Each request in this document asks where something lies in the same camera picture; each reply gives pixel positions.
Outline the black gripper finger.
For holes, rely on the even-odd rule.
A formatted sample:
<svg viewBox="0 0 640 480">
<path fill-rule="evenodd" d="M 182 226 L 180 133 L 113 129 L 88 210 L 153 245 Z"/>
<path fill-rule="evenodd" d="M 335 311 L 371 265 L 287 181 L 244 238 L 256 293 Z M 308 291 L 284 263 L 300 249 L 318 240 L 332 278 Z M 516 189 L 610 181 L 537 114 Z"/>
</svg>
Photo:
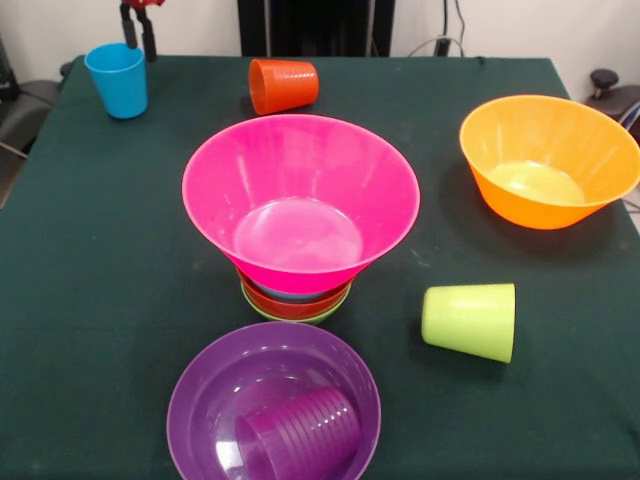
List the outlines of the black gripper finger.
<svg viewBox="0 0 640 480">
<path fill-rule="evenodd" d="M 146 61 L 153 63 L 157 60 L 155 35 L 151 20 L 148 18 L 145 7 L 135 9 L 136 18 L 142 26 L 142 41 Z"/>
<path fill-rule="evenodd" d="M 130 49 L 138 47 L 135 27 L 131 18 L 131 5 L 128 1 L 122 1 L 119 6 L 121 25 L 126 45 Z"/>
</svg>

